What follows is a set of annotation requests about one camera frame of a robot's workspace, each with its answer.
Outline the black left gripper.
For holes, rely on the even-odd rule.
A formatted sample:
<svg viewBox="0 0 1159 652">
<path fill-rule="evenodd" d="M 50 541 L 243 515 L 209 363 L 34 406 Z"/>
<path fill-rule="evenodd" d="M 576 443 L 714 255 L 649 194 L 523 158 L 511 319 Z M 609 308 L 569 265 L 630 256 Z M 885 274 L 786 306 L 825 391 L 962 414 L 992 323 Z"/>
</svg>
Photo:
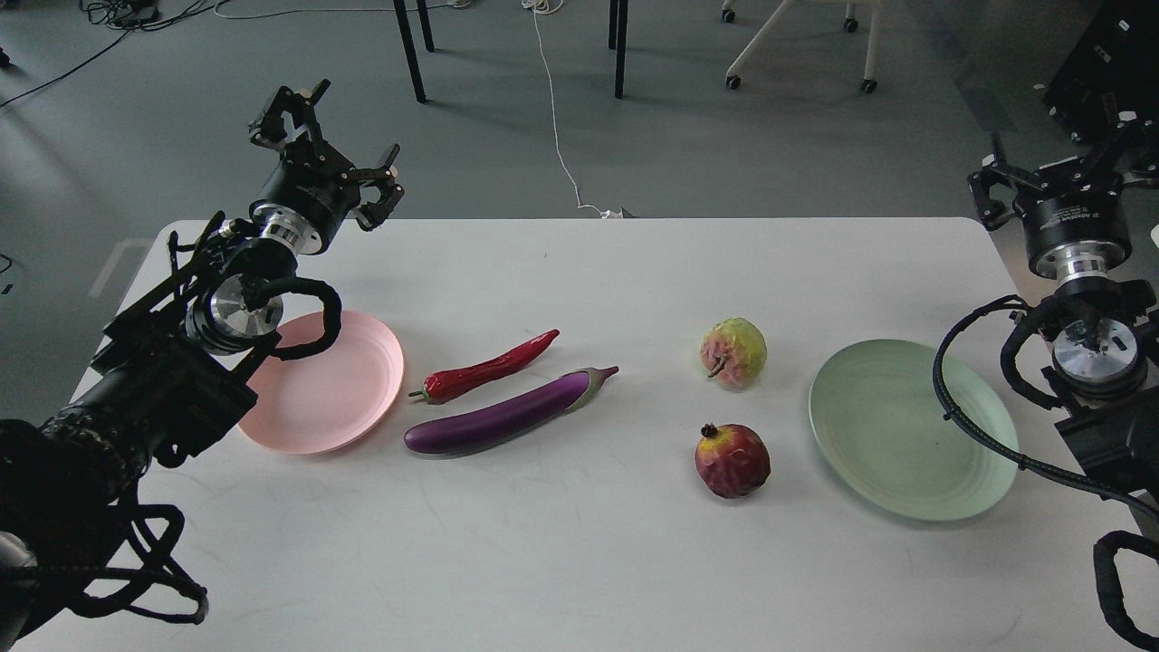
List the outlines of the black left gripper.
<svg viewBox="0 0 1159 652">
<path fill-rule="evenodd" d="M 315 107 L 330 86 L 330 80 L 309 91 L 282 86 L 248 125 L 252 144 L 279 152 L 249 214 L 260 225 L 275 217 L 296 220 L 298 254 L 326 252 L 345 217 L 360 230 L 377 230 L 404 195 L 395 167 L 400 144 L 389 146 L 373 167 L 359 168 L 323 139 Z"/>
</svg>

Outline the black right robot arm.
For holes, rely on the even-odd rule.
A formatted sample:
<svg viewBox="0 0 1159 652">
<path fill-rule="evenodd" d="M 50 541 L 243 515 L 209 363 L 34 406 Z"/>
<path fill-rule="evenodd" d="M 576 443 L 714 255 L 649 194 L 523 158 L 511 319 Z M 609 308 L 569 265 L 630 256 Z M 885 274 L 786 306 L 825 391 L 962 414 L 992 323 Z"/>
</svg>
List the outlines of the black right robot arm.
<svg viewBox="0 0 1159 652">
<path fill-rule="evenodd" d="M 1088 153 L 1032 170 L 1009 163 L 1001 137 L 991 145 L 967 180 L 974 219 L 990 232 L 1018 220 L 1028 269 L 1056 290 L 1038 305 L 998 298 L 943 335 L 932 366 L 943 420 L 1019 470 L 1156 521 L 1156 291 L 1146 280 L 1111 277 L 1134 252 L 1122 195 L 1156 189 L 1156 120 L 1118 112 Z M 1076 472 L 1003 445 L 953 400 L 945 354 L 974 322 L 1003 310 L 1014 322 L 999 351 L 1003 379 L 1032 404 L 1067 412 L 1055 427 Z"/>
</svg>

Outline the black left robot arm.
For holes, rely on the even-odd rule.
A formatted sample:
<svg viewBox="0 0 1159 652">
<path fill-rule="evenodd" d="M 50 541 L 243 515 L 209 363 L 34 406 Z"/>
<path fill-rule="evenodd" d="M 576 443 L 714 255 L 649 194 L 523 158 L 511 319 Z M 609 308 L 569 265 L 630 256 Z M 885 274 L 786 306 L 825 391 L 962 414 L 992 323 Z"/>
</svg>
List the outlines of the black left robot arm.
<svg viewBox="0 0 1159 652">
<path fill-rule="evenodd" d="M 398 146 L 357 167 L 328 142 L 316 104 L 330 87 L 282 87 L 250 124 L 279 161 L 248 215 L 218 212 L 191 244 L 169 239 L 169 277 L 117 314 L 92 359 L 99 381 L 41 426 L 3 420 L 3 649 L 59 611 L 198 624 L 207 591 L 174 561 L 185 515 L 144 504 L 153 464 L 185 463 L 257 403 L 269 359 L 325 352 L 342 330 L 327 283 L 298 274 L 345 219 L 374 230 L 403 189 Z"/>
</svg>

